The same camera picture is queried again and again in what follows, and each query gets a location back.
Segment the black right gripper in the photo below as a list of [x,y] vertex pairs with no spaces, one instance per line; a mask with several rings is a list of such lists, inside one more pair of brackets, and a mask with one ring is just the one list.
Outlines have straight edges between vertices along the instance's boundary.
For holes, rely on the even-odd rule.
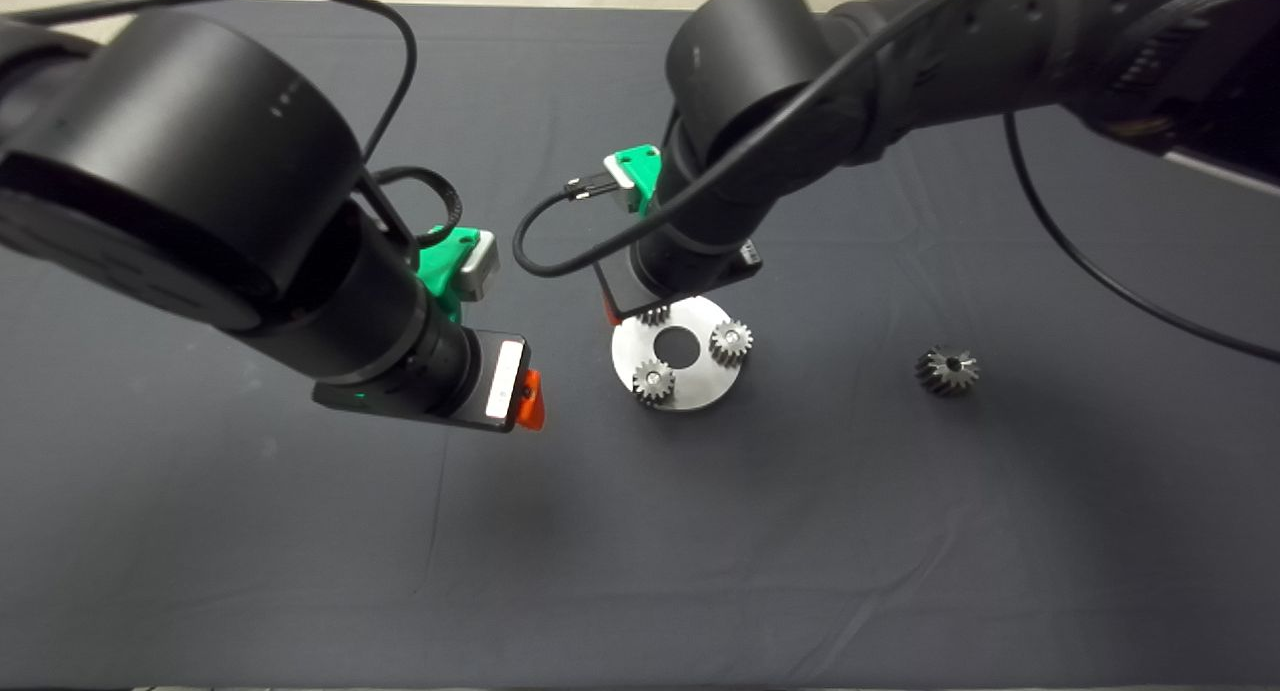
[[762,267],[750,241],[735,252],[699,253],[676,241],[649,239],[608,255],[593,270],[604,294],[607,322],[618,326],[620,319],[745,282]]

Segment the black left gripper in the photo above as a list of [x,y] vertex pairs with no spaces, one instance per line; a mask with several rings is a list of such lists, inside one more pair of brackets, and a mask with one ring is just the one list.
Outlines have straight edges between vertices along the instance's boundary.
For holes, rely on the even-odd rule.
[[517,334],[429,328],[387,371],[358,384],[316,383],[312,401],[328,409],[488,433],[516,425],[541,431],[545,399],[530,354]]

